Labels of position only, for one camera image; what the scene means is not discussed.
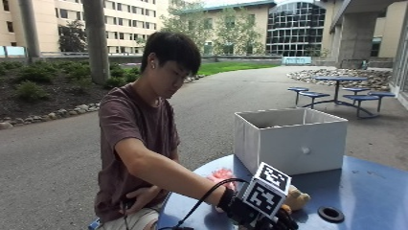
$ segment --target ear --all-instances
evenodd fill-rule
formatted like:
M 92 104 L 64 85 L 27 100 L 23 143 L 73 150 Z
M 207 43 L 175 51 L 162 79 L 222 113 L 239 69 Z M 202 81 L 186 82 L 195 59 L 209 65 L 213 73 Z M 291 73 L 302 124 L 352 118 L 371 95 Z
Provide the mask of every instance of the ear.
M 156 54 L 154 53 L 150 53 L 150 55 L 148 56 L 148 66 L 150 66 L 152 69 L 156 68 L 157 66 L 157 57 L 156 57 Z

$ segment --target glass building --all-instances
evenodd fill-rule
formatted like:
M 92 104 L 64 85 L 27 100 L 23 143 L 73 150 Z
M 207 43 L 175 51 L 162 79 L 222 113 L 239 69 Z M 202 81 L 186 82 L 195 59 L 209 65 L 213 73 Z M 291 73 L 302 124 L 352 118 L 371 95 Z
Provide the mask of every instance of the glass building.
M 286 2 L 269 11 L 267 54 L 319 56 L 327 10 L 314 1 Z

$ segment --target young man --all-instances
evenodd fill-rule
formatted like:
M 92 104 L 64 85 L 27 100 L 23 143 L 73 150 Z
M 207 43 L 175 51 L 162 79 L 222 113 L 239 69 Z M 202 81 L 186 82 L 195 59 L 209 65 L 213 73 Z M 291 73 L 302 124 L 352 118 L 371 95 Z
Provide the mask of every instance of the young man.
M 100 192 L 96 214 L 102 229 L 154 229 L 168 191 L 199 199 L 214 183 L 178 164 L 178 135 L 168 99 L 197 74 L 201 53 L 183 34 L 154 33 L 146 41 L 141 77 L 101 101 Z M 205 201 L 229 208 L 223 186 Z

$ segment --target black hair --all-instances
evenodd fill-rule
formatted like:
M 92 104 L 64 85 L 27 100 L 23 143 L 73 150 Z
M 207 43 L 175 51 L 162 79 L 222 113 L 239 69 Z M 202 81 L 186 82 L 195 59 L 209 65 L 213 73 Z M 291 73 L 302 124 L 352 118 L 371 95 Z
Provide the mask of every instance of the black hair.
M 156 32 L 146 40 L 142 58 L 141 72 L 148 65 L 148 57 L 154 53 L 160 65 L 173 60 L 181 67 L 195 75 L 202 65 L 201 51 L 191 38 L 181 33 Z

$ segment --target black and white pattern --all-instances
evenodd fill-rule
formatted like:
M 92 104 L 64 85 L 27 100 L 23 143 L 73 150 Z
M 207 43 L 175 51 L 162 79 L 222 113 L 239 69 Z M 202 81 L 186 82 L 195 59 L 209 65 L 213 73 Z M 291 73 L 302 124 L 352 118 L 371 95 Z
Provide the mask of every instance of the black and white pattern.
M 258 174 L 259 178 L 267 185 L 279 189 L 279 191 L 282 191 L 282 193 L 286 195 L 288 185 L 291 184 L 291 177 L 266 163 L 263 163 L 261 166 L 261 172 Z
M 283 202 L 283 195 L 254 180 L 246 193 L 245 202 L 273 219 Z

